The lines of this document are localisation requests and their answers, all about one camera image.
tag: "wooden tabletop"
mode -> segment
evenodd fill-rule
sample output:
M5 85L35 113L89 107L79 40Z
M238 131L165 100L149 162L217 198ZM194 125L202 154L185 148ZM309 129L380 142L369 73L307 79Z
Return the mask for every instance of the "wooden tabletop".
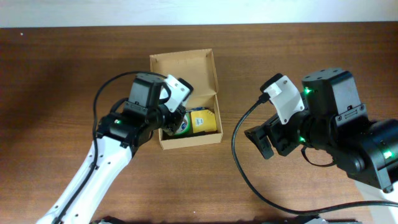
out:
M33 223L55 203L91 145L92 103L109 78L149 70L149 55L212 48L223 141L163 151L157 136L120 173L94 218L124 221L236 222L292 217L260 201L239 174L231 135L276 73L302 90L306 74L341 67L354 74L371 119L398 118L398 23L233 26L76 27L0 30L0 219ZM107 87L104 116L128 96L134 77ZM244 137L275 113L262 105L237 137L242 166L275 203L308 210L362 200L345 172L311 166L296 149L264 160ZM324 151L309 150L319 164ZM372 223L366 207L326 213Z

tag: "green led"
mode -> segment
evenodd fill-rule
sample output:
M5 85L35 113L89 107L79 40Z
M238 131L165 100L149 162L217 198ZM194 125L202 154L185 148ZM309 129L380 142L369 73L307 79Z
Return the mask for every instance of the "green led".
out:
M312 90L310 90L308 87L305 87L304 93L305 94L309 94L310 92L312 92Z
M385 159L388 159L390 157L393 157L394 154L391 151L387 151L387 152L383 153L383 156L384 156Z

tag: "box flap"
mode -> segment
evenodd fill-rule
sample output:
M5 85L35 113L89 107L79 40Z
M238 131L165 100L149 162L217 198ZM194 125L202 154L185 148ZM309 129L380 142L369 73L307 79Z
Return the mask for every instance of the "box flap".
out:
M214 95L218 91L211 49L151 55L150 70L183 78L193 86L192 96Z

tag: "white background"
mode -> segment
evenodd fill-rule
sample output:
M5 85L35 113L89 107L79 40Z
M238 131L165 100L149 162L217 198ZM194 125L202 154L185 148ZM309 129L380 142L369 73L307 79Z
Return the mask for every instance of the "white background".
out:
M0 27L398 21L398 0L0 0Z

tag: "cardboard box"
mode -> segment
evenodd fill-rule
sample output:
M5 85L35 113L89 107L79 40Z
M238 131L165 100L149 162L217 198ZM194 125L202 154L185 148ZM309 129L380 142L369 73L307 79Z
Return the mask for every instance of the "cardboard box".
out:
M204 49L151 55L150 70L163 75L171 74L189 82L194 90L187 103L187 109L205 106L213 110L216 116L217 133L214 134L165 140L160 129L159 141L162 148L175 149L221 142L223 127L217 101L218 82L213 51Z

